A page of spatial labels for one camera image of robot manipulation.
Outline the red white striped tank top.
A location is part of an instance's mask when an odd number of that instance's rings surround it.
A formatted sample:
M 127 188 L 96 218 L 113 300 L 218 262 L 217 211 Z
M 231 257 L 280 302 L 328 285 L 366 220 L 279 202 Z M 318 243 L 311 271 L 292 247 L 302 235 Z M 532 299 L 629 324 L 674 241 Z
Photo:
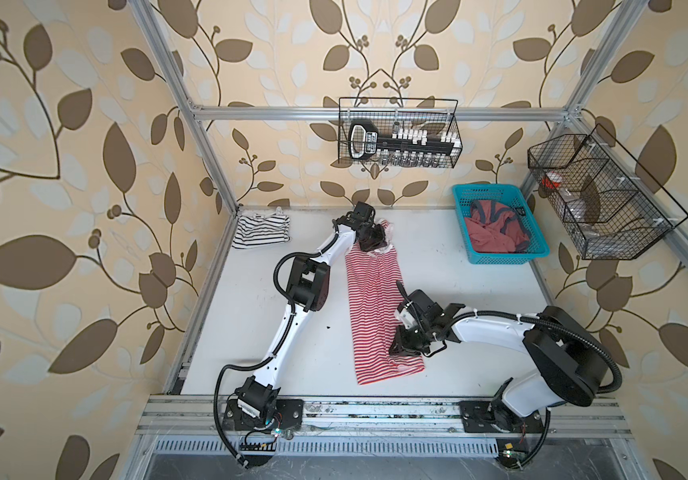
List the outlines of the red white striped tank top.
M 354 370 L 357 383 L 369 385 L 421 373 L 419 357 L 399 357 L 390 347 L 402 323 L 395 312 L 403 301 L 403 279 L 393 245 L 365 252 L 354 245 L 345 256 Z

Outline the black white striped tank top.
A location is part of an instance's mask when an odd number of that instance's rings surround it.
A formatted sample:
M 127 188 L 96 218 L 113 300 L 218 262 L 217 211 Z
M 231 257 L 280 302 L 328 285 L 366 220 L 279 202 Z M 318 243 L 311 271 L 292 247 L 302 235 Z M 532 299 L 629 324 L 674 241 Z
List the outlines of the black white striped tank top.
M 290 241 L 291 218 L 280 208 L 267 215 L 241 215 L 237 220 L 232 247 L 254 249 Z

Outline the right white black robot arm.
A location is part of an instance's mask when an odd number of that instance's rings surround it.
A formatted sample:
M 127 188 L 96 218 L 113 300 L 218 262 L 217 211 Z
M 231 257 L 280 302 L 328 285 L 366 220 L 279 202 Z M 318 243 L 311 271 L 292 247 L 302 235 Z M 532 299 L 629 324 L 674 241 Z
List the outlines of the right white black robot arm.
M 441 307 L 424 291 L 397 289 L 400 326 L 390 347 L 397 357 L 431 358 L 450 343 L 503 347 L 530 357 L 531 371 L 509 378 L 489 400 L 459 404 L 468 433 L 523 433 L 548 429 L 551 408 L 589 407 L 600 394 L 614 393 L 623 375 L 609 350 L 565 310 L 549 305 L 537 314 Z

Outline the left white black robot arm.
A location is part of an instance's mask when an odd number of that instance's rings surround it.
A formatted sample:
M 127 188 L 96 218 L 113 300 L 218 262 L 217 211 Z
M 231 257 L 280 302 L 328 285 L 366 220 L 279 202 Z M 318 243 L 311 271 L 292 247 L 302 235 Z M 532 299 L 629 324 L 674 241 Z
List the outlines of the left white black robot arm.
M 354 246 L 370 252 L 386 245 L 385 229 L 375 217 L 373 206 L 358 202 L 351 211 L 332 221 L 332 235 L 317 250 L 291 252 L 276 264 L 272 281 L 286 305 L 265 358 L 250 366 L 227 364 L 217 378 L 216 386 L 220 387 L 228 371 L 248 375 L 227 401 L 226 415 L 236 429 L 270 431 L 288 426 L 277 405 L 283 363 L 306 320 L 324 307 L 333 264 Z

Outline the dark red tank top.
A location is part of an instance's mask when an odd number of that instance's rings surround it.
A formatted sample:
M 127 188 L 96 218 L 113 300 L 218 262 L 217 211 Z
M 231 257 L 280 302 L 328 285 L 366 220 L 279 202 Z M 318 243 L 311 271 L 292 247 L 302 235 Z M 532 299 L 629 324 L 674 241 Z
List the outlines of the dark red tank top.
M 472 248 L 485 254 L 521 254 L 531 236 L 512 207 L 495 200 L 473 200 L 464 217 Z

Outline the black vial rack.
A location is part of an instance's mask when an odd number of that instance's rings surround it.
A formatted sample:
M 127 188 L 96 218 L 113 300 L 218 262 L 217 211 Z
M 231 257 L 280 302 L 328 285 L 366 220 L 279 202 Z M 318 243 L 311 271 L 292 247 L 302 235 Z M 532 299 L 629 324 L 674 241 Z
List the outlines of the black vial rack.
M 441 131 L 431 136 L 428 130 L 406 128 L 395 122 L 388 134 L 379 134 L 376 162 L 381 166 L 402 168 L 453 168 L 463 150 L 455 132 Z

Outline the teal plastic basket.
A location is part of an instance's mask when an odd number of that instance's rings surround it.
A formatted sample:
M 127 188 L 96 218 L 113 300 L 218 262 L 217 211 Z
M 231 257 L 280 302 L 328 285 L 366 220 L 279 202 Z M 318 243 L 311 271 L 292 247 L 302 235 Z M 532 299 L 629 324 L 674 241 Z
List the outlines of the teal plastic basket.
M 544 258 L 550 254 L 550 247 L 518 187 L 507 184 L 458 184 L 452 187 L 452 193 L 462 240 L 468 261 L 471 264 L 520 265 L 535 259 Z M 464 222 L 464 217 L 468 213 L 469 205 L 473 200 L 495 200 L 515 209 L 531 236 L 531 244 L 527 251 L 521 254 L 485 254 L 475 252 Z

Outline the red capped plastic bottle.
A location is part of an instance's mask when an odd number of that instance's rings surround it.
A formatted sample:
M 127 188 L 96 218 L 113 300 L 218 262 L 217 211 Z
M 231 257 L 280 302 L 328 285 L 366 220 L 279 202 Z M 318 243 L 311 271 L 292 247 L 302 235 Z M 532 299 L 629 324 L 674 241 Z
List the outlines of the red capped plastic bottle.
M 572 193 L 565 185 L 564 177 L 556 171 L 547 171 L 540 180 L 539 194 L 546 199 L 560 199 L 568 202 Z

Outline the black white handled tool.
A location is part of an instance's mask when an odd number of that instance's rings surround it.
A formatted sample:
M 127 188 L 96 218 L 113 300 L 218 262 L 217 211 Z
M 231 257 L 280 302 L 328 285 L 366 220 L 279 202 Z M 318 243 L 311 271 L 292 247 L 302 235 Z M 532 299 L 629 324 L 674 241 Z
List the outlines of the black white handled tool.
M 377 152 L 379 131 L 366 119 L 352 122 L 347 137 L 349 155 L 353 160 L 367 160 Z

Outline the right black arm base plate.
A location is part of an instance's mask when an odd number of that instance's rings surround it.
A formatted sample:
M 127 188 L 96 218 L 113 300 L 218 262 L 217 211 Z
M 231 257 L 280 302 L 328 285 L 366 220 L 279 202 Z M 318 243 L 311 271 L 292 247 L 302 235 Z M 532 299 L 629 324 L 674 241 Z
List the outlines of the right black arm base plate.
M 467 400 L 459 403 L 460 417 L 466 433 L 501 433 L 521 435 L 543 433 L 542 417 L 536 413 L 520 417 L 503 404 Z

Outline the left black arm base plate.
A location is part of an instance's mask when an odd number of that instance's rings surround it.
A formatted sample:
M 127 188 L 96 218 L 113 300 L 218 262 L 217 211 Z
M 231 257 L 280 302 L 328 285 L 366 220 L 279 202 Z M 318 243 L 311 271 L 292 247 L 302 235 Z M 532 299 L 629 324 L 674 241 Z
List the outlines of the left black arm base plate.
M 229 428 L 237 431 L 299 429 L 303 422 L 304 401 L 281 398 L 276 401 L 274 414 L 266 420 L 258 420 L 244 413 L 236 399 L 227 403 L 224 420 Z

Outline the aluminium front rail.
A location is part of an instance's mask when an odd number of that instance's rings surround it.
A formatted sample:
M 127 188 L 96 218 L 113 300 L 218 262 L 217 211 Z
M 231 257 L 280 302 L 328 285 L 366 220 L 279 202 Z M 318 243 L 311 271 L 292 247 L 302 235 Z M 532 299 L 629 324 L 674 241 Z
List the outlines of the aluminium front rail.
M 544 415 L 512 432 L 477 420 L 461 397 L 306 396 L 303 407 L 283 415 L 299 420 L 290 430 L 305 436 L 351 437 L 518 437 L 535 438 Z M 203 434 L 216 432 L 213 398 L 204 395 L 153 395 L 147 401 L 138 434 Z M 554 439 L 631 439 L 631 427 L 618 402 L 601 398 L 590 407 L 552 409 L 548 436 Z

